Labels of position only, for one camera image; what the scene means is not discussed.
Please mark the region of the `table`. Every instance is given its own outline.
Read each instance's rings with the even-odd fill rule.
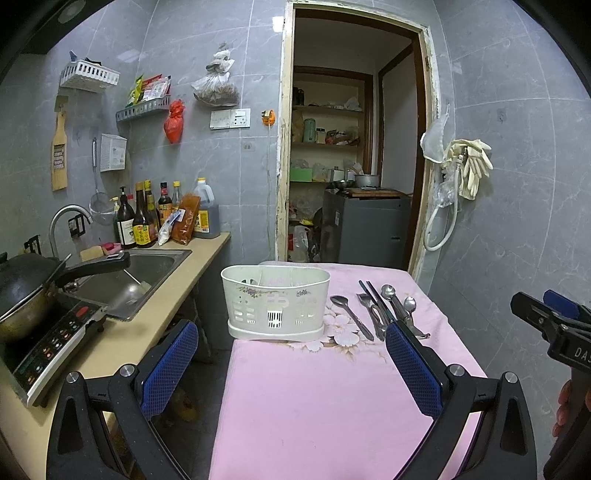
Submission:
[[[356,298],[358,280],[390,283],[401,300],[417,301],[415,325],[447,363],[484,372],[445,315],[405,271],[315,264],[331,274],[329,295],[344,295],[373,332]],[[336,313],[344,313],[335,307]],[[325,333],[351,329],[332,320]],[[383,342],[236,340],[233,344],[213,450],[210,480],[392,479],[431,425],[422,415]],[[453,478],[469,447],[479,414],[471,414],[441,479]]]

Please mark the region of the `blue gripper pad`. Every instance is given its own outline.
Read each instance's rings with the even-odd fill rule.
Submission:
[[[197,350],[197,327],[188,322],[144,382],[141,410],[146,419],[163,412]]]
[[[560,293],[556,293],[554,290],[546,290],[543,300],[548,307],[556,310],[563,317],[573,320],[579,319],[579,306],[572,300],[563,297]]]
[[[438,417],[443,410],[441,385],[395,323],[386,329],[386,348],[421,413]]]

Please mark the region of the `refrigerator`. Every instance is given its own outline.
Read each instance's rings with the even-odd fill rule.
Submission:
[[[411,198],[347,198],[325,190],[320,261],[399,268],[407,239]]]

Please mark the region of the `plastic bag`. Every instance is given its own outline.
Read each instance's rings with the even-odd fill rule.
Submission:
[[[178,220],[173,226],[172,239],[181,244],[187,245],[193,236],[195,228],[195,218],[199,211],[201,198],[194,193],[186,193],[181,199],[178,209],[184,210],[183,218]]]
[[[443,208],[456,201],[457,191],[454,185],[454,176],[457,168],[459,168],[458,163],[450,162],[443,169],[445,180],[437,185],[435,192],[433,192],[433,203],[435,206]]]
[[[205,67],[210,73],[191,84],[193,96],[209,106],[235,106],[238,105],[239,94],[230,81],[230,68],[234,60],[230,59],[230,51],[224,45],[221,48]]]
[[[181,99],[170,104],[170,113],[164,122],[164,132],[171,143],[178,143],[181,140],[184,125],[183,111],[184,105]]]
[[[170,239],[170,232],[173,229],[174,221],[183,214],[184,211],[178,209],[176,212],[173,212],[168,216],[164,222],[164,225],[160,228],[160,231],[158,231],[158,245],[163,246],[166,242],[168,242]]]
[[[442,163],[445,152],[443,150],[443,128],[449,117],[449,103],[445,115],[433,122],[429,129],[421,137],[423,156],[434,163]]]

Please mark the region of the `jar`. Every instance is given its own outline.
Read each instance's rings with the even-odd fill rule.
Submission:
[[[313,118],[304,120],[304,143],[316,143],[316,120]]]
[[[316,129],[316,143],[326,143],[326,130],[324,128]]]

